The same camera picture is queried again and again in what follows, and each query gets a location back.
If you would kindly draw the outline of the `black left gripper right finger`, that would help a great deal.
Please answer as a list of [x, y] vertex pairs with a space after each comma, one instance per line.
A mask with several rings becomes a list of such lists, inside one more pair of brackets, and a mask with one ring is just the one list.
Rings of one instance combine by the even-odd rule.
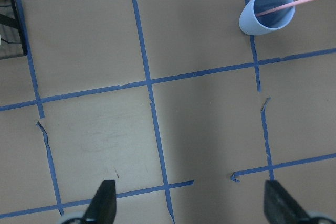
[[268, 223], [309, 223], [309, 215], [275, 180], [265, 181], [264, 215]]

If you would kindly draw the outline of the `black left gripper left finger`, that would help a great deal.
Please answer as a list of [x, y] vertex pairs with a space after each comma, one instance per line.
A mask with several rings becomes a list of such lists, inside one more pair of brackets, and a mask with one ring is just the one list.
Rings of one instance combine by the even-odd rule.
[[114, 180], [104, 180], [83, 214], [84, 223], [113, 224], [117, 212]]

